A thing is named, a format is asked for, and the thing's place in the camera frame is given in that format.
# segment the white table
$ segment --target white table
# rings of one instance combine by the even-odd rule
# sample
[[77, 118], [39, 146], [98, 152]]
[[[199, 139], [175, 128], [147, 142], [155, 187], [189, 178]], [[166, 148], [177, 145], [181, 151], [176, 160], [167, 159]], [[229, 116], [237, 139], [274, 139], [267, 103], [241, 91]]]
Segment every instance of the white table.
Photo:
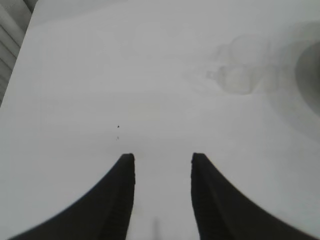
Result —
[[35, 8], [0, 108], [1, 239], [72, 204], [124, 153], [136, 158], [127, 239], [199, 239], [193, 152], [320, 237], [320, 119], [292, 74], [320, 39], [320, 2], [92, 2]]

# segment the stain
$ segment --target stain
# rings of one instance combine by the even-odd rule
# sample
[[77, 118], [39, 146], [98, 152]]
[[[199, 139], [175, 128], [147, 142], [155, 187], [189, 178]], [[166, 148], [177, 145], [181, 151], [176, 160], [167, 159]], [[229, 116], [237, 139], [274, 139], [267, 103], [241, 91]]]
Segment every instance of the stain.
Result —
[[259, 35], [241, 35], [218, 46], [191, 74], [192, 88], [200, 94], [203, 87], [203, 94], [211, 91], [213, 95], [219, 94], [216, 87], [231, 95], [266, 94], [279, 88], [279, 69], [271, 64], [271, 43]]

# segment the white surface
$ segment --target white surface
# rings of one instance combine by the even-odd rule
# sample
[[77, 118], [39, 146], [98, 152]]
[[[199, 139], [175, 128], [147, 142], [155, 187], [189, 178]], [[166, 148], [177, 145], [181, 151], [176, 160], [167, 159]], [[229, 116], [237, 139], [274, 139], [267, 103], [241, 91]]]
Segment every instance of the white surface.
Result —
[[128, 240], [199, 239], [190, 172], [201, 152], [265, 210], [320, 237], [320, 120], [292, 75], [320, 37], [319, 9], [40, 0], [0, 108], [0, 236], [57, 214], [134, 153]]

